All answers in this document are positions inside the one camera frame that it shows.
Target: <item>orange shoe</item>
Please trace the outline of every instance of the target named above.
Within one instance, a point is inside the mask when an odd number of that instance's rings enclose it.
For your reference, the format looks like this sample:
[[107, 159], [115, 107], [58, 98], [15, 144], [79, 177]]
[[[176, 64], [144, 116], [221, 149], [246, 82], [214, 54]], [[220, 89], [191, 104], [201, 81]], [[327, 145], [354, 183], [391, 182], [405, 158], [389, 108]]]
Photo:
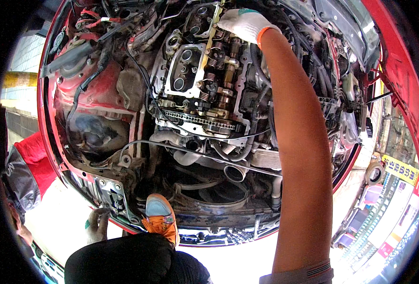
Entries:
[[142, 224], [148, 232], [161, 234], [175, 247], [179, 246], [175, 213], [164, 196], [157, 193], [150, 194], [146, 199], [145, 215]]

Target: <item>yellow sign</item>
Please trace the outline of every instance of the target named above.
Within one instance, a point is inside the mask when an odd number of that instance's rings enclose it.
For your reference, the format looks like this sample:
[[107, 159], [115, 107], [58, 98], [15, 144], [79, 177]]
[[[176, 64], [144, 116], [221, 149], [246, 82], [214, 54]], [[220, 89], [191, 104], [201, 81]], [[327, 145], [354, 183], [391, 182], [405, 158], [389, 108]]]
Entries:
[[384, 162], [384, 169], [386, 172], [403, 179], [413, 186], [416, 185], [416, 180], [419, 176], [419, 169], [388, 155], [383, 155], [381, 160]]

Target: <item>car engine bay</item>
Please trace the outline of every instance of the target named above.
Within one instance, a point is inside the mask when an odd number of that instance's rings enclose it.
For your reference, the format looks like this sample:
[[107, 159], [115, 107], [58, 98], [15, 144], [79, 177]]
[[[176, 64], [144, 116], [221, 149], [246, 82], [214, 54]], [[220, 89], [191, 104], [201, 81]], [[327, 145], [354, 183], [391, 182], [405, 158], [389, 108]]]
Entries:
[[320, 101], [335, 180], [371, 128], [364, 82], [378, 55], [361, 56], [316, 2], [69, 2], [41, 70], [56, 162], [134, 232], [145, 232], [151, 193], [172, 204], [182, 244], [275, 232], [287, 173], [268, 66], [256, 44], [216, 23], [249, 8], [281, 29]]

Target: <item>black pants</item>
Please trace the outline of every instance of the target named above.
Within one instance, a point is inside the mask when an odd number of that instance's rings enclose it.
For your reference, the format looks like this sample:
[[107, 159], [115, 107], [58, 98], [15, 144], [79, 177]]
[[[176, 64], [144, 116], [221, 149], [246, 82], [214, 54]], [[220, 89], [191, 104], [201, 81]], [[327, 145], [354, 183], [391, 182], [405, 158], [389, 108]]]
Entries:
[[65, 265], [66, 283], [207, 284], [209, 278], [196, 258], [150, 233], [90, 244], [73, 253]]

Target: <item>valve spring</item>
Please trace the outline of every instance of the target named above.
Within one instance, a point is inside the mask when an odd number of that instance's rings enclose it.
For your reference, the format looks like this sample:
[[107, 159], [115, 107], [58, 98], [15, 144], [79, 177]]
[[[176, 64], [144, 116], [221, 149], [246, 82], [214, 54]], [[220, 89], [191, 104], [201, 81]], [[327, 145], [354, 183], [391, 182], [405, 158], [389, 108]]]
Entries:
[[216, 74], [214, 73], [206, 73], [205, 80], [216, 81]]
[[221, 39], [224, 37], [224, 31], [216, 31], [214, 34], [214, 39]]
[[214, 48], [217, 48], [217, 49], [219, 49], [219, 50], [222, 50], [222, 48], [223, 48], [223, 44], [222, 44], [222, 42], [220, 42], [220, 41], [216, 42], [216, 43], [214, 44]]
[[217, 64], [217, 60], [216, 59], [212, 59], [212, 58], [210, 58], [210, 59], [208, 59], [208, 62], [206, 63], [206, 65], [209, 65], [209, 66], [211, 66], [211, 67], [216, 67], [216, 64]]
[[199, 99], [202, 99], [202, 100], [204, 100], [204, 101], [208, 101], [208, 99], [210, 99], [210, 95], [209, 95], [209, 94], [206, 94], [206, 93], [204, 93], [204, 92], [200, 92], [200, 97], [199, 97]]

